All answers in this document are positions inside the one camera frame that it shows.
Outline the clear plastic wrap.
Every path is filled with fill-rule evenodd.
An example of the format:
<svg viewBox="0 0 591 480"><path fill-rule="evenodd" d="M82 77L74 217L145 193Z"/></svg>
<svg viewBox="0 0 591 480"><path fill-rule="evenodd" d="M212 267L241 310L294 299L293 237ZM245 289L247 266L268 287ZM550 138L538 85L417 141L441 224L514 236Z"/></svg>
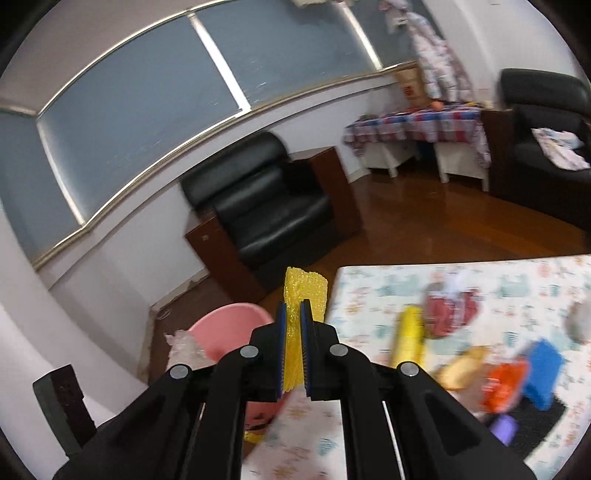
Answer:
<svg viewBox="0 0 591 480"><path fill-rule="evenodd" d="M183 364L192 370L214 365L204 349L197 343L193 335L185 330L176 330L173 334L165 334L164 339L170 347L166 369L169 370L177 364Z"/></svg>

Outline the yellow plastic wrapper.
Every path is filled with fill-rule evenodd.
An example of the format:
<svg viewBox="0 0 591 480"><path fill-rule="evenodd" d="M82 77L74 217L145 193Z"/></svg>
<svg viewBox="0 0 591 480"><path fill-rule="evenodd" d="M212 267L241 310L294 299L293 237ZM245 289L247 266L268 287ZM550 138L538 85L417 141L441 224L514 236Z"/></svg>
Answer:
<svg viewBox="0 0 591 480"><path fill-rule="evenodd" d="M398 367L404 362L421 364L425 342L423 311L419 306L408 306L401 313L389 366Z"/></svg>

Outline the pink plastic trash bin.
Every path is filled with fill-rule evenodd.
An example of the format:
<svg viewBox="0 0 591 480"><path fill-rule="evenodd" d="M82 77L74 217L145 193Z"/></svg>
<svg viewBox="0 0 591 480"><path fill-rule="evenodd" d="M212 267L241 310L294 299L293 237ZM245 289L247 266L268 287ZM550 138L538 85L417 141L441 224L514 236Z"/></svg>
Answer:
<svg viewBox="0 0 591 480"><path fill-rule="evenodd" d="M262 307L252 303L232 303L204 315L189 329L209 359L218 362L238 347L249 343L252 331L273 322ZM249 402L245 414L245 430L269 425L280 413L285 399L276 403Z"/></svg>

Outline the yellow box under bin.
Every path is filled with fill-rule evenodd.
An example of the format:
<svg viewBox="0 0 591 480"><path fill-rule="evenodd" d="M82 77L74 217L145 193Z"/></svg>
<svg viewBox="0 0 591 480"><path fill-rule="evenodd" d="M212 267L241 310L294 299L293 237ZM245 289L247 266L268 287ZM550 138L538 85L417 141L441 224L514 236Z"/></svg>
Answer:
<svg viewBox="0 0 591 480"><path fill-rule="evenodd" d="M269 428L269 425L263 425L259 429L245 430L245 433L243 434L243 440L249 444L256 445L263 441Z"/></svg>

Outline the dark red crumpled wrapper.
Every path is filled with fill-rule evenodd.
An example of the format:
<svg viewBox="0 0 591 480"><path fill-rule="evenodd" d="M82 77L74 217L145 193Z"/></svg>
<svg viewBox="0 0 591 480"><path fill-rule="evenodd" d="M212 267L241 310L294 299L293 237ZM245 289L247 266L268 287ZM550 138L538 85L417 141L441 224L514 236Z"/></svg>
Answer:
<svg viewBox="0 0 591 480"><path fill-rule="evenodd" d="M429 338L444 338L468 326L480 310L480 290L470 287L470 272L445 273L425 292L423 319Z"/></svg>

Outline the yellow orange peel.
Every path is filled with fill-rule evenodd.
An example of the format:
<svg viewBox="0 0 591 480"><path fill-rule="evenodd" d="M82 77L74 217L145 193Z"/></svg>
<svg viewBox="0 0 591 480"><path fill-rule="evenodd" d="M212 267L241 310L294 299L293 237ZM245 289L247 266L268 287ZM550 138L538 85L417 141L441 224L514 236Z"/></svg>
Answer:
<svg viewBox="0 0 591 480"><path fill-rule="evenodd" d="M443 366L436 379L446 390L460 391L468 388L482 370L489 355L488 346L472 346Z"/></svg>

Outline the floral tablecloth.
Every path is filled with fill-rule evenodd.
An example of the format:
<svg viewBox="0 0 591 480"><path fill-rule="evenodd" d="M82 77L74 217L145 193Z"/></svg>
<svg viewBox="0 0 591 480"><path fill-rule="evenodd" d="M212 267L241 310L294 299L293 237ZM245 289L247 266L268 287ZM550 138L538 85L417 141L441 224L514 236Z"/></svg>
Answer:
<svg viewBox="0 0 591 480"><path fill-rule="evenodd" d="M555 478L590 423L590 341L577 343L567 333L572 307L590 299L590 255L342 267L325 323L335 326L342 343L388 365L401 316L449 280L477 294L477 313L454 333L426 339L422 368L484 420L482 385L490 368L513 363L541 340L552 344L562 357L555 405L565 409L525 462L537 479ZM311 402L301 387L246 458L242 479L346 479L345 460L339 402Z"/></svg>

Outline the orange snack bag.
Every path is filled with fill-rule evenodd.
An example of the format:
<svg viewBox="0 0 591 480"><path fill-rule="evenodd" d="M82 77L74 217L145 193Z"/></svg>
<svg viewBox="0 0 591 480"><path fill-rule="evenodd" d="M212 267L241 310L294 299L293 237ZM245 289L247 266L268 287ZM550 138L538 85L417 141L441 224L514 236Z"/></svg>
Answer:
<svg viewBox="0 0 591 480"><path fill-rule="evenodd" d="M524 357L495 365L482 387L480 405L489 414L503 414L511 410L521 398L528 379L530 364Z"/></svg>

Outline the black foam net sleeve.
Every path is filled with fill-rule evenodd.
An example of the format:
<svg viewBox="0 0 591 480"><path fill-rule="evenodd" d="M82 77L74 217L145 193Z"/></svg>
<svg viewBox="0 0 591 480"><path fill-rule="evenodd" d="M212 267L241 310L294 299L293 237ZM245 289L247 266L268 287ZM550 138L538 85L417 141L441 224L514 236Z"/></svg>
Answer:
<svg viewBox="0 0 591 480"><path fill-rule="evenodd" d="M516 421L517 430L509 442L510 449L526 459L547 437L566 411L565 404L553 396L547 410L539 410L527 398L511 410L508 415Z"/></svg>

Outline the blue foam net sleeve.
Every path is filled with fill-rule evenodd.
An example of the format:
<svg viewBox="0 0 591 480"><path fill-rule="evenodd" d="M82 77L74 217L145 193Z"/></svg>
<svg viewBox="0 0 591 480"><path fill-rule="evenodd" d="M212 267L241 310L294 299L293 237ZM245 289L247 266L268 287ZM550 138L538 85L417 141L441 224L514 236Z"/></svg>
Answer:
<svg viewBox="0 0 591 480"><path fill-rule="evenodd" d="M538 410L546 411L553 403L554 387L563 357L549 341L541 339L532 347L527 359L530 370L523 386L523 396Z"/></svg>

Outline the white side table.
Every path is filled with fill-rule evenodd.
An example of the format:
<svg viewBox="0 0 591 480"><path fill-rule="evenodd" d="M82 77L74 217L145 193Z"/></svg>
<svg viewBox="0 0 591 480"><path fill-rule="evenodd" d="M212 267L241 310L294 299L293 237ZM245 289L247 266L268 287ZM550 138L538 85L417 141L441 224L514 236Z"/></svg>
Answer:
<svg viewBox="0 0 591 480"><path fill-rule="evenodd" d="M488 168L482 166L482 158L468 143L428 143L425 141L393 141L368 143L360 155L363 167L370 173L382 173L396 178L402 168L412 161L423 166L434 166L442 183L452 176L466 177L481 182L484 192L489 192Z"/></svg>

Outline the window with blue blinds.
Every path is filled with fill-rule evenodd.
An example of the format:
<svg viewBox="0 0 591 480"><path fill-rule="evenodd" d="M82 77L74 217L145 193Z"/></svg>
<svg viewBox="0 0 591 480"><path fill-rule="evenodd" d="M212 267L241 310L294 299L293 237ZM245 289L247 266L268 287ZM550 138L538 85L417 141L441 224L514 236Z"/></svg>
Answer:
<svg viewBox="0 0 591 480"><path fill-rule="evenodd" d="M41 264L191 141L418 57L375 1L39 1L1 47L1 204Z"/></svg>

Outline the white crumpled plastic bag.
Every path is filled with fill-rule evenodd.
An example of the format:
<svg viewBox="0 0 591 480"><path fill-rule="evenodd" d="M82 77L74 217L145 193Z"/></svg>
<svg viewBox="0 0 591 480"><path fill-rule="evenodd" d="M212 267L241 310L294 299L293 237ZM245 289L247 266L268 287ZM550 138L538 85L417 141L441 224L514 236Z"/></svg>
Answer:
<svg viewBox="0 0 591 480"><path fill-rule="evenodd" d="M569 337L578 344L588 343L591 336L590 322L590 304L587 302L575 302L565 322Z"/></svg>

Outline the plaid tablecloth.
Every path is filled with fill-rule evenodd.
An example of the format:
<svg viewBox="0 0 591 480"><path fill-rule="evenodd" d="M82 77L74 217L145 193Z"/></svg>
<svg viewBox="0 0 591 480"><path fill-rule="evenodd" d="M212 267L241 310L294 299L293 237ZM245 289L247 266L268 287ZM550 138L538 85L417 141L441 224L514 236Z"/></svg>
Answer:
<svg viewBox="0 0 591 480"><path fill-rule="evenodd" d="M346 126L342 141L358 156L370 143L466 143L476 151L478 164L488 169L491 156L481 112L478 106L453 105L443 110L421 109L359 119Z"/></svg>

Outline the hanging floral child jacket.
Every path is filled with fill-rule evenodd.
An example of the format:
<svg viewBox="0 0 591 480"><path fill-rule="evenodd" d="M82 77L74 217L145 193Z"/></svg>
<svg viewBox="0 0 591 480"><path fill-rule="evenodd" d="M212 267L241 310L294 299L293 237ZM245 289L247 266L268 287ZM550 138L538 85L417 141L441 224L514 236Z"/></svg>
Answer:
<svg viewBox="0 0 591 480"><path fill-rule="evenodd" d="M408 1L389 0L380 3L388 28L394 32L405 27L417 54L424 88L431 100L468 103L475 100L468 75L448 42L423 15L416 13Z"/></svg>

